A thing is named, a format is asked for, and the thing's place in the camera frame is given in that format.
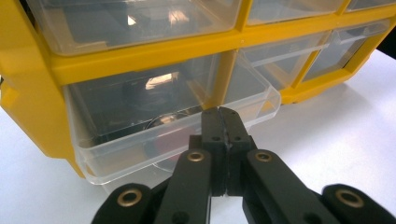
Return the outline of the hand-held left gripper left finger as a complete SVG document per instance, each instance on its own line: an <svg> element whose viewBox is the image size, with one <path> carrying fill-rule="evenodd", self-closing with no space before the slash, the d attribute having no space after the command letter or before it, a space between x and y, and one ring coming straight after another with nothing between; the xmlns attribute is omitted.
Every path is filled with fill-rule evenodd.
<svg viewBox="0 0 396 224"><path fill-rule="evenodd" d="M211 191L215 197L226 192L226 145L219 109L213 107L201 114L201 133L191 135L189 149L202 149L211 155Z"/></svg>

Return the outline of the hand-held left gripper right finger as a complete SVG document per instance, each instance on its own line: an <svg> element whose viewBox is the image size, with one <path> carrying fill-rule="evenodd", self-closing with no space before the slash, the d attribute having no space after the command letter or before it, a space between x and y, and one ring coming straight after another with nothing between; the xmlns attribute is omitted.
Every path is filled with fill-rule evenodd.
<svg viewBox="0 0 396 224"><path fill-rule="evenodd" d="M243 165L249 151L257 147L236 111L221 107L219 113L227 137L226 192L229 196L242 196L245 180Z"/></svg>

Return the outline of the round red-topped metal tin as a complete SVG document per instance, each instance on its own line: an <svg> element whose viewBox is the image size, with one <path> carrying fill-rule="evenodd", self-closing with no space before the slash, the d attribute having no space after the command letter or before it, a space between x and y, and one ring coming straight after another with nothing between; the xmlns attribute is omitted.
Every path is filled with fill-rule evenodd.
<svg viewBox="0 0 396 224"><path fill-rule="evenodd" d="M201 131L198 117L186 112L168 113L153 119L147 129L163 126L158 135L145 144L146 154L150 157L162 156L160 161L153 165L165 172L174 171L179 154L188 148L191 135Z"/></svg>

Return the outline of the clear plastic drawer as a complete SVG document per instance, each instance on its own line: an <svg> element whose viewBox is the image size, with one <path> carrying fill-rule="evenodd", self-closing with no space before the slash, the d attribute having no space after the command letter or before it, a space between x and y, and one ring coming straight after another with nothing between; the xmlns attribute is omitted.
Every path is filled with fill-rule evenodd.
<svg viewBox="0 0 396 224"><path fill-rule="evenodd" d="M280 106L279 92L245 59L234 53L225 98L206 102L215 91L220 54L194 58L143 71L70 84L64 89L76 160L94 185L139 181L152 183L169 174L153 163L145 144L163 126L147 129L157 117L186 112L198 117L202 111L224 106L236 111L246 126L272 118Z"/></svg>

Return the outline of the yellow and black organizer cabinet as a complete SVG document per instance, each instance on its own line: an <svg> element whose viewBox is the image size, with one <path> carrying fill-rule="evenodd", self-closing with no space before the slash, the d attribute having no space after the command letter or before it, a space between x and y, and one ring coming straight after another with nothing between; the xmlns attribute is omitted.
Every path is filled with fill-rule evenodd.
<svg viewBox="0 0 396 224"><path fill-rule="evenodd" d="M206 102L216 105L225 98L238 49L383 19L396 27L396 3L357 11L348 10L350 3L329 15L250 26L252 0L243 0L235 27L224 33L64 57L50 50L20 0L0 0L0 106L46 156L75 166L64 85L218 53L219 77Z"/></svg>

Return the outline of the grid of transparent organizer bins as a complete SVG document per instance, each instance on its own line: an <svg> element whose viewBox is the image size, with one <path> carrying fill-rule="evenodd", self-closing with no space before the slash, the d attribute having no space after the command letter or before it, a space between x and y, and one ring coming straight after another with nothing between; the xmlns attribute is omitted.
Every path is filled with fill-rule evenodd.
<svg viewBox="0 0 396 224"><path fill-rule="evenodd" d="M396 0L26 0L60 85L396 18Z"/></svg>

